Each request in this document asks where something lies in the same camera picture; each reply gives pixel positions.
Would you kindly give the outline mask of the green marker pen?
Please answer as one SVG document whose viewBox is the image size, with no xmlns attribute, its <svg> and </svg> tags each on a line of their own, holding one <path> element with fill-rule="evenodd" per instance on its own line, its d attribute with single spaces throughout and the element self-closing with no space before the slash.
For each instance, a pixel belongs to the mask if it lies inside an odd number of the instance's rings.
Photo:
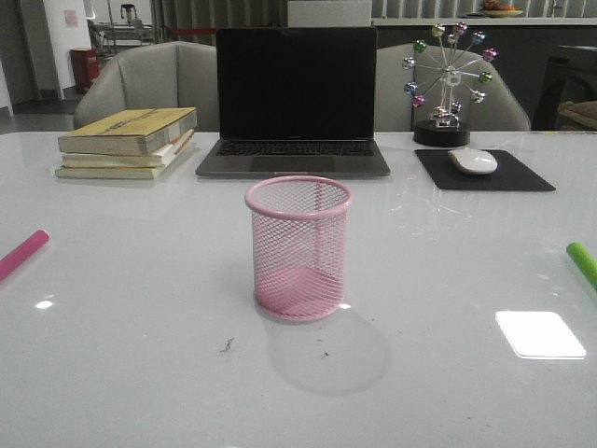
<svg viewBox="0 0 597 448">
<path fill-rule="evenodd" d="M 597 288 L 596 259 L 589 250 L 579 242 L 566 247 L 566 253 L 593 289 Z"/>
</svg>

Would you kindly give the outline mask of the pink marker pen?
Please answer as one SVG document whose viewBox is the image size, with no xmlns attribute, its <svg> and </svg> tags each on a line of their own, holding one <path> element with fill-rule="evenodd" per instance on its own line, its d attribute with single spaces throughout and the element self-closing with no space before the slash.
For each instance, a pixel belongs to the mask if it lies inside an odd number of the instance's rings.
<svg viewBox="0 0 597 448">
<path fill-rule="evenodd" d="M 49 234 L 45 230 L 37 230 L 27 239 L 1 258 L 1 280 L 4 281 L 28 258 L 49 241 Z"/>
</svg>

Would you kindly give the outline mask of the pink mesh pen holder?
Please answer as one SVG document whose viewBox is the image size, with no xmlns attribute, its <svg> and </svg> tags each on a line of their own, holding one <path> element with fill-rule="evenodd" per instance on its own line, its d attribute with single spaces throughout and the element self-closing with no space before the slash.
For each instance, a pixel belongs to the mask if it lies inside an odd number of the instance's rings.
<svg viewBox="0 0 597 448">
<path fill-rule="evenodd" d="M 289 321 L 333 314 L 344 299 L 348 187 L 320 176 L 278 176 L 256 183 L 244 200 L 260 308 Z"/>
</svg>

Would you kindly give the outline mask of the grey open laptop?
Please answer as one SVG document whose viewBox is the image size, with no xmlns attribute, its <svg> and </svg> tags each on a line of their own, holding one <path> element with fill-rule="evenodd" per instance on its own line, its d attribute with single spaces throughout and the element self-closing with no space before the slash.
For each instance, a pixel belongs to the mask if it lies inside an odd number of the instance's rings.
<svg viewBox="0 0 597 448">
<path fill-rule="evenodd" d="M 372 27 L 222 28 L 219 138 L 199 176 L 389 175 L 374 140 Z"/>
</svg>

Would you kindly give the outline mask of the middle cream book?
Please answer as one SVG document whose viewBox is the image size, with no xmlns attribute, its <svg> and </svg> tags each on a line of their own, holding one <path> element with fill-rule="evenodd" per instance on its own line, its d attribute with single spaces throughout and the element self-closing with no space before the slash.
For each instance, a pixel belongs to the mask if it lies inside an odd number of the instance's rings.
<svg viewBox="0 0 597 448">
<path fill-rule="evenodd" d="M 156 168 L 169 165 L 190 143 L 193 131 L 145 156 L 63 153 L 62 165 L 69 168 Z"/>
</svg>

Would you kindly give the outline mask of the ferris wheel desk ornament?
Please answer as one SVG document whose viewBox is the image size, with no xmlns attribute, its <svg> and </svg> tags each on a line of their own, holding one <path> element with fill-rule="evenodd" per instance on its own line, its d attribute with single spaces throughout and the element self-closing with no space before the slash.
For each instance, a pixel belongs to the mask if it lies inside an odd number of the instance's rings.
<svg viewBox="0 0 597 448">
<path fill-rule="evenodd" d="M 472 48 L 482 44 L 486 34 L 482 31 L 470 34 L 463 21 L 454 25 L 436 23 L 430 34 L 438 42 L 436 47 L 417 39 L 412 43 L 413 54 L 402 60 L 403 69 L 413 73 L 413 79 L 403 86 L 412 108 L 430 107 L 427 118 L 414 124 L 413 139 L 432 147 L 462 147 L 470 141 L 470 127 L 461 119 L 464 101 L 458 92 L 467 92 L 468 99 L 475 104 L 482 103 L 486 93 L 470 83 L 487 85 L 493 81 L 493 73 L 474 72 L 472 67 L 492 62 L 499 52 L 486 48 L 467 58 L 467 50 L 458 48 L 461 39 L 468 37 L 467 46 Z"/>
</svg>

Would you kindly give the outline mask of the top yellow book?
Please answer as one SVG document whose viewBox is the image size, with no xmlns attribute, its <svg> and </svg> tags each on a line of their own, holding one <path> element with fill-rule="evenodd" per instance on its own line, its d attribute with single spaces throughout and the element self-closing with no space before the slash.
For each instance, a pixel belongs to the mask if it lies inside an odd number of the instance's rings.
<svg viewBox="0 0 597 448">
<path fill-rule="evenodd" d="M 198 125 L 195 107 L 129 109 L 58 139 L 62 153 L 145 156 Z"/>
</svg>

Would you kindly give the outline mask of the white computer mouse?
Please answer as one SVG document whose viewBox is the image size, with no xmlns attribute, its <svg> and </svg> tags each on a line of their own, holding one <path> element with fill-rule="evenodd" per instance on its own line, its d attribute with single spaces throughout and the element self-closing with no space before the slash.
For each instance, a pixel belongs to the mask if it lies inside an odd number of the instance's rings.
<svg viewBox="0 0 597 448">
<path fill-rule="evenodd" d="M 487 150 L 455 148 L 448 151 L 448 157 L 455 168 L 464 174 L 488 175 L 498 167 L 496 158 Z"/>
</svg>

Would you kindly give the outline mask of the black mouse pad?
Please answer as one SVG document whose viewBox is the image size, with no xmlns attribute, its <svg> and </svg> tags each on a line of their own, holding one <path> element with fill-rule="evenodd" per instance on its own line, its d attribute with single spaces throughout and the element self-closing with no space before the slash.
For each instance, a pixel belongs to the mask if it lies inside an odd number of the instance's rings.
<svg viewBox="0 0 597 448">
<path fill-rule="evenodd" d="M 490 153 L 497 161 L 490 174 L 461 172 L 450 160 L 448 149 L 416 149 L 415 154 L 439 189 L 464 191 L 555 191 L 547 180 L 505 150 Z"/>
</svg>

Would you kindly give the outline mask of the bottom pale green book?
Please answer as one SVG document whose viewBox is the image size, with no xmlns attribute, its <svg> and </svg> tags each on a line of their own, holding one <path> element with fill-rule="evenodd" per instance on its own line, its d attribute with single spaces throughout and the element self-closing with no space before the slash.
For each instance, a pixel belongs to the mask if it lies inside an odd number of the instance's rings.
<svg viewBox="0 0 597 448">
<path fill-rule="evenodd" d="M 60 166 L 54 168 L 54 174 L 58 177 L 64 178 L 154 179 L 163 171 L 165 171 L 173 162 L 174 161 L 167 166 L 156 168 L 69 168 L 61 164 Z"/>
</svg>

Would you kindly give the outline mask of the red bin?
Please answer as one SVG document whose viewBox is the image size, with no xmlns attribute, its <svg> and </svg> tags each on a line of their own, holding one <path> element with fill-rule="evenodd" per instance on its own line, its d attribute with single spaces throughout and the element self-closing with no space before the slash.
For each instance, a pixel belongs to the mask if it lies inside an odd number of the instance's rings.
<svg viewBox="0 0 597 448">
<path fill-rule="evenodd" d="M 71 49 L 71 65 L 76 82 L 76 91 L 87 92 L 100 75 L 96 49 Z"/>
</svg>

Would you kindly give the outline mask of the fruit bowl on counter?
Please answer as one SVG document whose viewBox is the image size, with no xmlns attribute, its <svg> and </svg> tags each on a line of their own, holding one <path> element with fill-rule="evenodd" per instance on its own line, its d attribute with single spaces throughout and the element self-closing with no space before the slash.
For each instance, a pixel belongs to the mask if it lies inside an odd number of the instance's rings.
<svg viewBox="0 0 597 448">
<path fill-rule="evenodd" d="M 483 0 L 480 3 L 480 12 L 490 18 L 512 18 L 521 15 L 523 10 L 500 1 Z"/>
</svg>

